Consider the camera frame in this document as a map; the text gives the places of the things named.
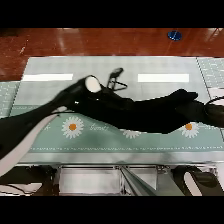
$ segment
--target reddish brown floor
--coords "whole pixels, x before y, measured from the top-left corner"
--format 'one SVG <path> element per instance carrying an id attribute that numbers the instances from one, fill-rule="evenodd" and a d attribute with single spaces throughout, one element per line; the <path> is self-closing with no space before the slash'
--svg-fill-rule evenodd
<path id="1" fill-rule="evenodd" d="M 181 41 L 167 37 L 182 33 Z M 55 55 L 224 57 L 219 28 L 21 28 L 0 30 L 0 80 L 20 80 L 27 59 Z"/>

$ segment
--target blue round object on floor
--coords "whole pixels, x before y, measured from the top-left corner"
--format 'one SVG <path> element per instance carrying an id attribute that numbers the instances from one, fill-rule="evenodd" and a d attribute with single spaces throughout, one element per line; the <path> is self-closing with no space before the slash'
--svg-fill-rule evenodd
<path id="1" fill-rule="evenodd" d="M 173 31 L 168 33 L 168 37 L 172 40 L 177 41 L 177 40 L 180 40 L 182 38 L 182 34 L 178 31 L 173 30 Z"/>

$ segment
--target black glove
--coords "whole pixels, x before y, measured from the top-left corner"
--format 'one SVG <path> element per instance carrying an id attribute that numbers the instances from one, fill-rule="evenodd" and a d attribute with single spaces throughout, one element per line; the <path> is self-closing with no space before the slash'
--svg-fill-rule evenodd
<path id="1" fill-rule="evenodd" d="M 176 107 L 196 99 L 198 94 L 179 89 L 172 94 L 145 101 L 121 98 L 113 93 L 112 103 L 89 98 L 79 103 L 75 112 L 109 123 L 119 129 L 148 133 L 170 133 L 190 121 Z"/>

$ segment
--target white circular joint cap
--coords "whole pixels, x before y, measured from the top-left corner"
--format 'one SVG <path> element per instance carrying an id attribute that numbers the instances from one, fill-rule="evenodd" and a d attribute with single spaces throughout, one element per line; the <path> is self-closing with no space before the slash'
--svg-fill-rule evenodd
<path id="1" fill-rule="evenodd" d="M 98 79 L 94 76 L 87 77 L 85 80 L 85 84 L 86 84 L 86 88 L 92 93 L 96 93 L 101 90 L 100 83 Z"/>

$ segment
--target robotic arm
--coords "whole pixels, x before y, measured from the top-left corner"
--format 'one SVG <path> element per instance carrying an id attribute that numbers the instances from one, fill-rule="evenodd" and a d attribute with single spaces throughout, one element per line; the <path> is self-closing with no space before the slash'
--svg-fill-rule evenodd
<path id="1" fill-rule="evenodd" d="M 127 88 L 127 85 L 117 82 L 122 72 L 122 68 L 114 70 L 107 87 L 96 77 L 87 76 L 35 110 L 0 119 L 0 177 L 29 151 L 42 128 L 66 110 L 120 129 L 148 133 L 170 133 L 191 121 L 224 127 L 221 117 L 224 107 L 196 101 L 198 94 L 195 92 L 180 89 L 168 96 L 146 101 L 118 96 L 115 91 Z M 115 89 L 117 84 L 122 88 Z"/>

